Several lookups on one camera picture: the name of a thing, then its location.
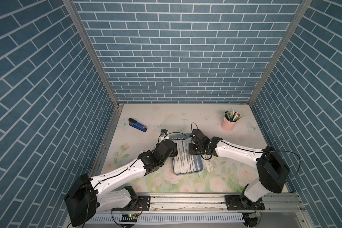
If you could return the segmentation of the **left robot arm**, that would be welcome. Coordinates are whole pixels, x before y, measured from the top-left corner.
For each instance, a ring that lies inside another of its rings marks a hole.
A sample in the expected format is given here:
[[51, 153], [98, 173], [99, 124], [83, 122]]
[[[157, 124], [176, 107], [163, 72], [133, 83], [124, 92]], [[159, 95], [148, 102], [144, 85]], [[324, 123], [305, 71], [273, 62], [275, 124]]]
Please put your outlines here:
[[98, 212], [116, 208], [132, 210], [138, 196], [125, 184], [159, 170], [168, 158], [177, 154], [177, 144], [166, 139], [114, 171], [93, 177], [79, 176], [64, 197], [71, 226], [84, 225]]

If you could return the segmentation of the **right wrapped straw pile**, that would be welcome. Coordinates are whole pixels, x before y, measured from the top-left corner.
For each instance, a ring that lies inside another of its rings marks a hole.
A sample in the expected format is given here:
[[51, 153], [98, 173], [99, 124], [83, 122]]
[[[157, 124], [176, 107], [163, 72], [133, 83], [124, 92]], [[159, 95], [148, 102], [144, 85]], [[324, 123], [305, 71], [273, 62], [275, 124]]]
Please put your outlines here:
[[205, 167], [207, 168], [208, 172], [213, 171], [213, 166], [210, 160], [205, 161]]

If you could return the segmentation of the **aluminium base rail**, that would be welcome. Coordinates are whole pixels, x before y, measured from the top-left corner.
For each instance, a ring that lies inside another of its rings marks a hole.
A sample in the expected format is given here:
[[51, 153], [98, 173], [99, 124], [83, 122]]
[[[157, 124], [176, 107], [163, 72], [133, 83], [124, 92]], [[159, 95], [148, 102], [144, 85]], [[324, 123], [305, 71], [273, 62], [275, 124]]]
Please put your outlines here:
[[[192, 212], [206, 212], [213, 213], [217, 211], [228, 211], [225, 195], [217, 193], [170, 193], [170, 194], [137, 194], [151, 196], [150, 209], [148, 212], [165, 212], [165, 213], [192, 213]], [[269, 193], [262, 197], [265, 210], [262, 212], [296, 212], [304, 210], [303, 203], [296, 193]], [[102, 211], [98, 213], [106, 213], [111, 210]], [[241, 213], [253, 213], [261, 211], [232, 211]]]

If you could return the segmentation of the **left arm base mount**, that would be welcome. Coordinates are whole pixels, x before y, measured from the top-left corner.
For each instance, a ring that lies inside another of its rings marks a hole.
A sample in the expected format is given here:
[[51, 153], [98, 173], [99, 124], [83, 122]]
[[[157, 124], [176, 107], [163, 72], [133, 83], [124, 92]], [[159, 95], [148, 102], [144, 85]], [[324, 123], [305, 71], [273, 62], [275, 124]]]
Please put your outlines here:
[[124, 208], [115, 208], [112, 211], [149, 211], [151, 203], [151, 196], [149, 195], [140, 195], [138, 196], [137, 202], [132, 200], [127, 206]]

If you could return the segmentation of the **pens in cup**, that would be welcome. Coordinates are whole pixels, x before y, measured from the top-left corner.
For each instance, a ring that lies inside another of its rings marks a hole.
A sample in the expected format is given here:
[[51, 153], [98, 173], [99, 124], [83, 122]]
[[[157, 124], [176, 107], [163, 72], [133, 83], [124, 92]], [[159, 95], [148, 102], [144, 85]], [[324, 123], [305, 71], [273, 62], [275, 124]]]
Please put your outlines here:
[[243, 116], [241, 116], [238, 112], [229, 112], [226, 111], [224, 113], [225, 118], [230, 122], [237, 122], [239, 119], [241, 119]]

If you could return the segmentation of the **blue storage tray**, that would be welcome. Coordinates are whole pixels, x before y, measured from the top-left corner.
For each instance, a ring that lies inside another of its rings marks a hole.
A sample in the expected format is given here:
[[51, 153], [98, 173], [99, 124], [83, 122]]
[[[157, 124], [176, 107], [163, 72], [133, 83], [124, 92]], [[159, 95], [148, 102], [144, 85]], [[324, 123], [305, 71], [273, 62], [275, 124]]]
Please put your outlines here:
[[203, 170], [202, 158], [198, 154], [191, 154], [189, 135], [179, 132], [171, 133], [171, 139], [177, 145], [177, 155], [173, 157], [173, 172], [175, 175], [198, 173]]

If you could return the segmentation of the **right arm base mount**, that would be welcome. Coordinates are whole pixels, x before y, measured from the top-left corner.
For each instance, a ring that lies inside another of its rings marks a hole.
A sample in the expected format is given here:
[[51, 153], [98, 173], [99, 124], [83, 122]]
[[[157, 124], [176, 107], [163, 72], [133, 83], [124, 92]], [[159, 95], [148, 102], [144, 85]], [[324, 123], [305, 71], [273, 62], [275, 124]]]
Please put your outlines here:
[[228, 211], [263, 211], [265, 210], [264, 202], [260, 198], [257, 202], [252, 202], [245, 196], [225, 195], [225, 202]]

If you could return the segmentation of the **pink pen cup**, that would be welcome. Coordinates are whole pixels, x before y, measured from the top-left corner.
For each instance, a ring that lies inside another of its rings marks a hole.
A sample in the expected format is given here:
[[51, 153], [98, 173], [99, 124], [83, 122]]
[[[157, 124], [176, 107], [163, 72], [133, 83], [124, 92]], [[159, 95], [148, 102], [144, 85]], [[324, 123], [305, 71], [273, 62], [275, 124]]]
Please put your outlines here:
[[222, 119], [221, 128], [226, 132], [231, 132], [235, 126], [237, 125], [237, 122], [231, 122], [226, 117]]

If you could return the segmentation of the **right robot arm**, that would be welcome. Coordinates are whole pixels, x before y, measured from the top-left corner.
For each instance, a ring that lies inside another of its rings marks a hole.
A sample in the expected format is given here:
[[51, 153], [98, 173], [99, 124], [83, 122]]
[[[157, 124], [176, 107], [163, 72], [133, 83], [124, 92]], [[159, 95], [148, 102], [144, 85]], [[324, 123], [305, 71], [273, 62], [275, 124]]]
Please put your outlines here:
[[258, 177], [247, 184], [239, 197], [240, 203], [246, 207], [270, 192], [282, 192], [290, 168], [273, 147], [253, 149], [226, 142], [219, 137], [209, 139], [199, 129], [193, 129], [190, 138], [190, 154], [229, 158], [257, 170]]

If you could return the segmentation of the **blue stapler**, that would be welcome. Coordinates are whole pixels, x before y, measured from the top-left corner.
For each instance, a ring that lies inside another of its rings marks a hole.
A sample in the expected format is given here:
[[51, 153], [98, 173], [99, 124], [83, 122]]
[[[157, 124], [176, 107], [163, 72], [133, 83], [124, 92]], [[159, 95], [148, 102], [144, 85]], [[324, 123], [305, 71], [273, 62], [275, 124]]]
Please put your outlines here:
[[142, 132], [146, 132], [148, 130], [148, 128], [145, 125], [139, 123], [138, 121], [132, 118], [129, 118], [128, 121], [129, 121], [129, 125], [137, 130], [140, 130]]

